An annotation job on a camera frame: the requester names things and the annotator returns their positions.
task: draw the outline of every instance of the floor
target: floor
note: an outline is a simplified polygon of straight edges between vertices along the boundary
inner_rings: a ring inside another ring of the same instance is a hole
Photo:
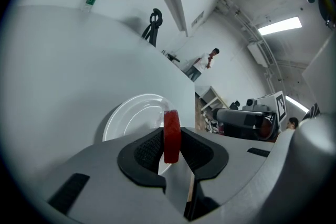
[[[200,131],[206,131],[205,118],[203,116],[203,111],[201,111],[201,108],[205,105],[206,102],[200,99],[200,96],[195,93],[195,128]],[[212,120],[213,113],[211,108],[207,107],[204,111],[206,112],[207,117]]]

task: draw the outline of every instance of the red object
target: red object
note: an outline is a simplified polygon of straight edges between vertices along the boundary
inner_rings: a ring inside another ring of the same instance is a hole
[[[181,148],[181,128],[177,110],[163,115],[163,156],[165,163],[177,163]]]
[[[224,125],[218,127],[218,134],[224,135]]]
[[[266,138],[269,136],[271,129],[272,129],[272,123],[264,118],[263,123],[261,124],[260,130],[259,130],[259,136]]]

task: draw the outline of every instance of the fluorescent light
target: fluorescent light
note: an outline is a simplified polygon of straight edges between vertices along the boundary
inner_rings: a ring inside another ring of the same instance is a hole
[[[294,17],[288,20],[282,20],[278,23],[271,24],[259,29],[262,36],[272,34],[275,32],[280,32],[284,30],[300,28],[302,27],[299,17]]]
[[[302,109],[305,113],[309,111],[309,109],[307,109],[305,106],[303,106],[302,104],[300,104],[299,102],[295,101],[294,99],[292,99],[291,97],[287,95],[286,95],[286,100],[296,105],[298,108]]]

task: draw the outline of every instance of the black slot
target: black slot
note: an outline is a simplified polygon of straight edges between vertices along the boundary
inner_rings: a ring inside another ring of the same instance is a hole
[[[256,154],[262,157],[268,157],[270,151],[260,150],[259,148],[251,147],[247,150],[247,152],[250,152],[252,154]]]
[[[48,203],[56,210],[66,215],[89,178],[90,177],[87,175],[73,174],[51,197]]]

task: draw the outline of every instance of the desk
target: desk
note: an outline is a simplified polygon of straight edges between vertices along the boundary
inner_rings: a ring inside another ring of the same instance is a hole
[[[224,108],[229,108],[229,106],[225,103],[225,101],[223,100],[223,98],[216,92],[216,90],[210,86],[210,88],[204,93],[202,94],[199,98],[203,98],[203,96],[205,96],[209,91],[213,92],[213,94],[215,95],[215,97],[213,99],[211,99],[211,101],[206,104],[204,107],[201,108],[201,111],[205,110],[209,105],[211,105],[212,103],[214,103],[216,100],[220,101],[222,103],[222,105],[224,106]]]
[[[27,183],[39,186],[59,164],[102,141],[103,119],[135,95],[167,98],[181,126],[195,126],[194,83],[127,26],[54,6],[13,14],[2,43],[1,139]]]

